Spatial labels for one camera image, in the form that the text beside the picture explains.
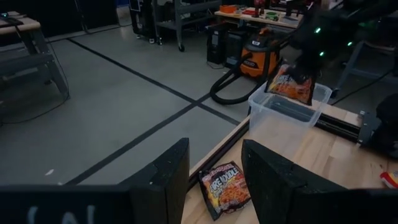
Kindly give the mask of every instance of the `concrete floor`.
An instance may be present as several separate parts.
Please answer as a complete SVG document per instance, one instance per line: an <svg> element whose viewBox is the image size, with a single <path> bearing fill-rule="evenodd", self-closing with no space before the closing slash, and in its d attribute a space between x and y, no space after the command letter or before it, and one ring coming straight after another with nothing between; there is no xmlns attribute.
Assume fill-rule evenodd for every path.
<svg viewBox="0 0 398 224"><path fill-rule="evenodd" d="M33 121L0 128L0 184L117 184L183 137L190 138L195 165L246 117L248 104L214 103L209 89L227 69L206 64L205 36L187 33L184 42L185 53L175 42L150 45L131 27L54 42L72 98ZM339 72L324 70L319 82L333 86ZM340 96L368 82L350 77ZM220 96L241 96L253 86L240 78ZM54 85L26 89L23 107L4 122L62 101ZM395 86L378 83L338 106L374 111L394 92Z"/></svg>

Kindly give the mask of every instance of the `clear plastic bin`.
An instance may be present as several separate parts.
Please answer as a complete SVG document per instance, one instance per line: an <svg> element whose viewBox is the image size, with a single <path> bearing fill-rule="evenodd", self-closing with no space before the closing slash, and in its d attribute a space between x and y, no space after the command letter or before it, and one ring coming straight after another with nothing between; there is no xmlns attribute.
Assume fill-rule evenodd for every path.
<svg viewBox="0 0 398 224"><path fill-rule="evenodd" d="M273 93L265 93L266 83L249 97L249 136L258 143L293 160L307 131L325 108L331 89L315 84L312 106Z"/></svg>

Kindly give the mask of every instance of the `workbench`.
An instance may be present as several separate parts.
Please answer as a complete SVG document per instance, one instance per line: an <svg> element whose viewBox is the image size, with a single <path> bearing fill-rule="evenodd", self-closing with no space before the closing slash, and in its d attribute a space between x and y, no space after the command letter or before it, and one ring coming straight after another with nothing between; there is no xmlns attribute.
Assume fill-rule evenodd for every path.
<svg viewBox="0 0 398 224"><path fill-rule="evenodd" d="M357 114L330 105L326 106L323 113L356 126L361 124L361 117ZM249 117L193 166L190 175L197 174L214 155L220 153L225 147L230 148L215 166L235 161L242 168L242 142L243 139L250 139L248 122ZM308 131L301 146L298 146L293 156L288 159L347 189L386 188L379 175L384 171L398 170L398 162L380 156L369 149L359 148L358 144L318 128L311 128ZM258 220L250 201L242 210L225 214L214 222L205 205L200 186L196 184L187 193L182 223L255 224Z"/></svg>
<svg viewBox="0 0 398 224"><path fill-rule="evenodd" d="M40 30L40 23L17 12L9 12L9 17L18 19L23 24L17 26L19 31L14 26L0 28L0 35L17 33L26 46L29 55L0 61L0 87L32 81L45 83L52 80L61 94L68 97L67 85L58 70L51 51L47 47ZM30 68L37 68L37 72L16 75L17 72Z"/></svg>
<svg viewBox="0 0 398 224"><path fill-rule="evenodd" d="M253 7L249 7L246 10L254 10ZM273 21L271 19L265 19L265 16L267 14L267 12L274 12L278 14L279 20L278 21ZM296 29L298 24L300 23L300 21L303 18L303 15L299 14L298 16L296 16L296 14L292 14L292 16L290 16L290 18L295 19L297 21L293 23L288 23L286 22L286 19L282 19L285 15L286 12L281 12L281 11L275 11L275 10L270 10L270 9L265 9L264 10L264 14L260 15L257 18L252 17L251 15L246 15L246 14L238 14L238 13L224 13L221 11L216 11L215 15L219 16L219 17L223 17L224 19L226 19L227 22L239 22L240 26L243 26L243 22L258 22L261 24L265 24L267 26L271 26L271 27L276 27L276 28L280 28L280 29L284 29L284 30L292 30L292 29Z"/></svg>

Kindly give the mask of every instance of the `orange shop vacuum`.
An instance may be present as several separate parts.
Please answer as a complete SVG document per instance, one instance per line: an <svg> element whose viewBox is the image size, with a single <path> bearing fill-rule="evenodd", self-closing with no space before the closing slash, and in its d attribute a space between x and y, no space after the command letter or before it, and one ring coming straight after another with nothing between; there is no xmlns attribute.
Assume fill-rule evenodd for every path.
<svg viewBox="0 0 398 224"><path fill-rule="evenodd" d="M279 52L285 47L282 46L284 42L286 42L286 38L278 40L278 35L266 28L253 34L242 49L240 61L211 87L211 98L221 105L235 105L247 101L249 96L267 81L269 74L273 74L277 70L281 62ZM257 81L256 87L247 95L232 100L217 96L217 92L243 75Z"/></svg>

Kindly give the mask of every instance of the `wooden board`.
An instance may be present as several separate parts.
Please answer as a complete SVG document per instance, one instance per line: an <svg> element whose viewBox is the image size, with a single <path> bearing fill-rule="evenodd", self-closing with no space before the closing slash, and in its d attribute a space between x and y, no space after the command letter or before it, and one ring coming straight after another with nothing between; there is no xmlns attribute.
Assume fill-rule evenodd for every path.
<svg viewBox="0 0 398 224"><path fill-rule="evenodd" d="M17 12L9 12L9 15L11 17L15 16L16 19L18 19L19 21L24 23L23 25L18 26L20 31L28 31L28 30L34 30L34 29L40 28L39 22L37 22L31 18L28 18L28 17L20 18L19 14ZM3 24L6 24L6 22L0 20L0 25L3 25ZM4 28L0 29L0 35L11 34L11 33L15 33L15 32L17 32L15 27L4 27Z"/></svg>
<svg viewBox="0 0 398 224"><path fill-rule="evenodd" d="M345 110L326 106L325 114L359 126L358 115ZM216 151L230 137L227 136L210 153L203 158L190 173L193 173L206 158ZM241 146L243 139L249 139L246 133L217 163L216 166L235 161L242 166ZM383 171L398 170L398 163L386 157L379 156L369 150L359 148L353 142L337 137L331 133L312 128L304 137L302 145L298 147L292 158L298 165L336 182L346 188L384 188L379 175ZM196 184L185 199L183 224L194 223L222 223L222 224L257 224L257 216L251 202L237 212L223 215L213 222L204 203L199 185Z"/></svg>
<svg viewBox="0 0 398 224"><path fill-rule="evenodd" d="M253 7L249 7L249 8L247 8L247 10L254 10L254 8ZM272 20L269 20L269 19L265 19L265 14L267 12L276 12L276 13L278 13L279 21L272 21ZM261 23L265 23L265 24L272 24L272 25L281 26L281 27L289 27L289 28L293 28L293 29L297 28L297 25L299 24L299 22L303 18L303 15L301 15L301 14L299 14L298 17L296 17L295 14L292 14L291 18L297 19L297 23L296 24L289 24L289 23L284 22L284 20L282 20L282 18L286 15L285 12L280 12L280 11L275 11L275 10L270 10L270 9L265 9L264 10L264 15L261 15L258 18L253 18L252 16L245 15L245 14L223 13L223 12L220 12L220 11L215 12L215 14L217 16L224 16L224 17L229 17L229 18L233 18L233 19L242 19L244 21L261 22Z"/></svg>

